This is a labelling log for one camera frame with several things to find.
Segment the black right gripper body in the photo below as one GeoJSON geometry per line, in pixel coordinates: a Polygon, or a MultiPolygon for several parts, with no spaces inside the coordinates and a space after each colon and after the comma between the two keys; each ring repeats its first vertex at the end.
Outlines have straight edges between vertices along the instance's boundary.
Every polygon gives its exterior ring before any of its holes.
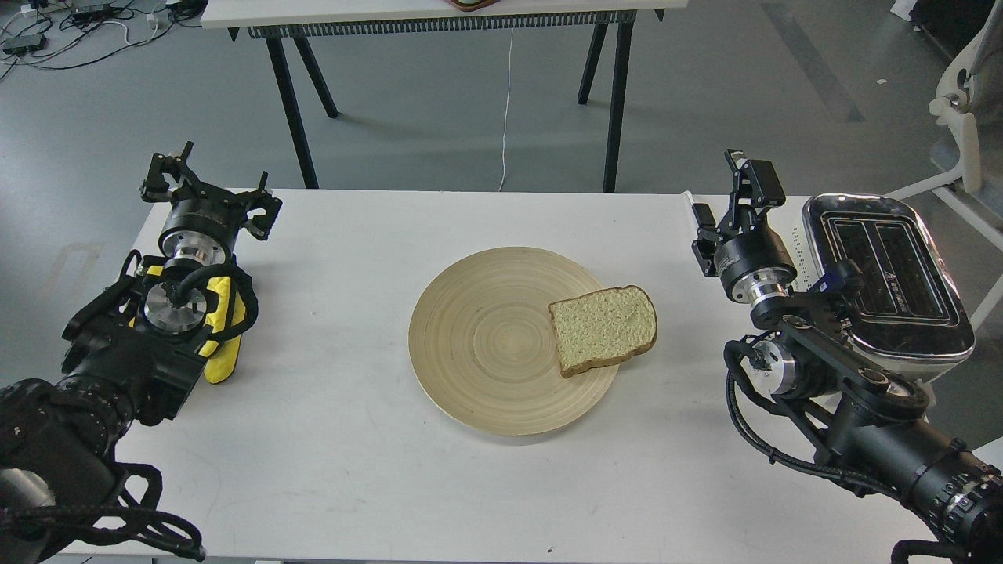
{"type": "Polygon", "coordinates": [[[720,279],[726,297],[760,305],[791,296],[798,271],[784,241],[768,224],[779,204],[731,204],[716,224],[709,204],[692,204],[697,235],[691,248],[701,272],[720,279]]]}

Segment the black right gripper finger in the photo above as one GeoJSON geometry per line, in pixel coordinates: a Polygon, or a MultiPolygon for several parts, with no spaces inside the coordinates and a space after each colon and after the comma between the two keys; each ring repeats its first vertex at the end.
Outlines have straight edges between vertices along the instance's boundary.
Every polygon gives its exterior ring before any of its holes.
{"type": "Polygon", "coordinates": [[[746,171],[748,157],[742,150],[726,149],[725,158],[730,165],[732,188],[724,225],[727,232],[748,232],[751,218],[755,217],[755,208],[750,204],[751,186],[746,171]]]}
{"type": "Polygon", "coordinates": [[[787,203],[787,195],[772,161],[749,158],[743,172],[750,185],[750,202],[755,208],[779,208],[787,203]]]}

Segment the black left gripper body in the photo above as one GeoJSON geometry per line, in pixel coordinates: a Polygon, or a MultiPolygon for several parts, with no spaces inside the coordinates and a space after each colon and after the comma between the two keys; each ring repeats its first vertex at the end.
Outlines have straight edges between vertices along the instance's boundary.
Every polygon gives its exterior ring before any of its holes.
{"type": "Polygon", "coordinates": [[[257,240],[271,235],[283,201],[267,189],[232,193],[208,186],[171,204],[160,235],[168,259],[189,259],[201,266],[233,260],[237,236],[246,230],[257,240]]]}

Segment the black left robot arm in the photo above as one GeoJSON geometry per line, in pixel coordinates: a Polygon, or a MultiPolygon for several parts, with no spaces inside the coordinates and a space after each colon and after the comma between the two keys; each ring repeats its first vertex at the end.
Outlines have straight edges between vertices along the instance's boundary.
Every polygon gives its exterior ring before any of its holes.
{"type": "Polygon", "coordinates": [[[76,541],[205,559],[198,528],[158,509],[161,472],[116,460],[116,443],[135,424],[175,418],[202,378],[233,373],[260,312],[237,235],[268,239],[282,202],[266,174],[240,193],[201,181],[191,149],[151,158],[139,193],[169,206],[160,252],[130,252],[114,284],[66,324],[60,381],[2,390],[4,563],[43,562],[76,541]]]}

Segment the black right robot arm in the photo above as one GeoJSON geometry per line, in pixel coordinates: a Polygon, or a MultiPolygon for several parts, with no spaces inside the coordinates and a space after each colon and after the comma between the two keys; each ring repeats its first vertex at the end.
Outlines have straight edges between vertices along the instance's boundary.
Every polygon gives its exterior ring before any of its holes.
{"type": "Polygon", "coordinates": [[[757,329],[723,351],[734,428],[770,463],[916,515],[932,541],[896,543],[893,563],[999,563],[1001,471],[925,420],[929,382],[975,336],[925,223],[892,197],[824,193],[789,253],[768,222],[787,200],[773,164],[725,160],[730,203],[721,220],[693,204],[692,249],[757,329]]]}

